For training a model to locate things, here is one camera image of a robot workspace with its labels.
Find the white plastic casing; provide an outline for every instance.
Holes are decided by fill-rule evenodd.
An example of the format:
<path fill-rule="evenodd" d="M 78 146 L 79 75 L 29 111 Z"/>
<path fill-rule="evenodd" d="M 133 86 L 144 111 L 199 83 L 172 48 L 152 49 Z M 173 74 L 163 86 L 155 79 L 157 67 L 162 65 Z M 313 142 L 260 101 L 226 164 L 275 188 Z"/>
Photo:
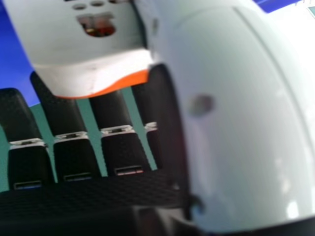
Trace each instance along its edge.
<path fill-rule="evenodd" d="M 285 37 L 251 0 L 137 0 L 156 63 L 172 76 L 191 193 L 205 232 L 315 215 L 315 87 Z M 214 109 L 191 114 L 211 96 Z"/>
<path fill-rule="evenodd" d="M 150 56 L 129 2 L 92 6 L 93 0 L 5 0 L 14 28 L 36 72 L 54 95 L 83 97 L 147 69 Z M 75 10 L 76 5 L 85 9 Z M 87 35 L 78 16 L 112 16 L 116 32 Z"/>

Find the blue background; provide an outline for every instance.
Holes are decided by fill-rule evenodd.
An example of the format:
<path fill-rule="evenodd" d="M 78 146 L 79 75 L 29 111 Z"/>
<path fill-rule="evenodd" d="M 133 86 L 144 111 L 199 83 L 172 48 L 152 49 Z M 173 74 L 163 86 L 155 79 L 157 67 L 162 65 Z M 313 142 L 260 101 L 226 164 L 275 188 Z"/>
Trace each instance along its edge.
<path fill-rule="evenodd" d="M 271 12 L 298 0 L 254 1 L 266 12 Z M 29 106 L 38 104 L 38 98 L 29 80 L 31 72 L 32 67 L 0 0 L 0 89 L 17 88 Z"/>

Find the green surface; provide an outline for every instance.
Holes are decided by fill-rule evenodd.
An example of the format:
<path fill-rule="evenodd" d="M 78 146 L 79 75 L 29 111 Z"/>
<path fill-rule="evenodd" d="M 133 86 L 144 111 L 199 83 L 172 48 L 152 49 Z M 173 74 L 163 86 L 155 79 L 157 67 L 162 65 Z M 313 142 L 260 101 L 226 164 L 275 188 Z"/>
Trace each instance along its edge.
<path fill-rule="evenodd" d="M 134 101 L 132 92 L 130 88 L 123 89 L 123 95 L 126 101 L 126 104 L 129 109 L 129 113 L 132 119 L 133 127 L 136 130 L 136 132 L 139 135 L 139 138 L 142 142 L 142 145 L 145 149 L 146 155 L 148 157 L 148 160 L 150 162 L 150 165 L 153 169 L 156 169 L 155 162 L 153 160 L 152 153 L 150 151 L 146 134 L 144 131 L 144 127 L 142 125 L 140 115 L 136 106 L 136 103 Z M 78 100 L 78 105 L 81 111 L 81 115 L 83 117 L 83 120 L 86 124 L 86 127 L 88 129 L 89 138 L 91 140 L 91 143 L 93 145 L 96 158 L 101 170 L 101 173 L 103 176 L 107 176 L 107 171 L 105 168 L 105 163 L 103 159 L 103 154 L 101 150 L 101 143 L 100 143 L 100 137 L 101 134 L 97 128 L 94 116 L 92 114 L 92 110 L 89 104 L 88 100 Z M 46 117 L 44 115 L 43 109 L 41 105 L 36 105 L 31 107 L 31 110 L 35 116 L 36 122 L 38 124 L 38 127 L 40 129 L 40 132 L 43 136 L 43 139 L 47 143 L 49 147 L 49 154 L 51 157 L 52 165 L 54 166 L 54 154 L 52 152 L 52 147 L 54 144 L 54 137 L 51 134 L 51 131 L 49 129 L 49 126 L 47 124 Z M 0 127 L 0 192 L 8 190 L 8 183 L 7 183 L 7 153 L 9 150 L 9 145 L 6 141 L 4 132 L 2 128 Z"/>

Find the orange edge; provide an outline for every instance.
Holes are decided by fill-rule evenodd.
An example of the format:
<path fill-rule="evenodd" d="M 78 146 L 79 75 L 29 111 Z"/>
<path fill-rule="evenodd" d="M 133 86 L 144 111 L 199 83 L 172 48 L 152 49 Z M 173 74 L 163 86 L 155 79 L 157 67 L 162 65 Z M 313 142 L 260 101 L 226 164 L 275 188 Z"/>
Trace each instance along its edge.
<path fill-rule="evenodd" d="M 138 71 L 136 73 L 133 73 L 133 74 L 130 74 L 121 78 L 110 87 L 102 91 L 99 91 L 97 93 L 93 93 L 93 94 L 82 96 L 82 97 L 63 97 L 63 96 L 57 96 L 57 97 L 63 98 L 63 99 L 85 99 L 85 98 L 97 97 L 97 96 L 114 92 L 116 90 L 123 89 L 132 85 L 145 83 L 147 81 L 147 78 L 148 78 L 148 70 L 141 70 L 141 71 Z"/>

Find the white robot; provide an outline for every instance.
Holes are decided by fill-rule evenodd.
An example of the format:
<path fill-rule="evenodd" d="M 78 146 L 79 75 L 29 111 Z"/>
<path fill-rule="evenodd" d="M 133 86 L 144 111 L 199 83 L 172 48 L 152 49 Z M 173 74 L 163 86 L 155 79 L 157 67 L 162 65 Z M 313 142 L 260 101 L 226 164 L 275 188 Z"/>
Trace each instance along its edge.
<path fill-rule="evenodd" d="M 149 78 L 163 154 L 202 232 L 282 235 L 315 216 L 314 80 L 254 2 L 4 3 L 54 95 Z"/>

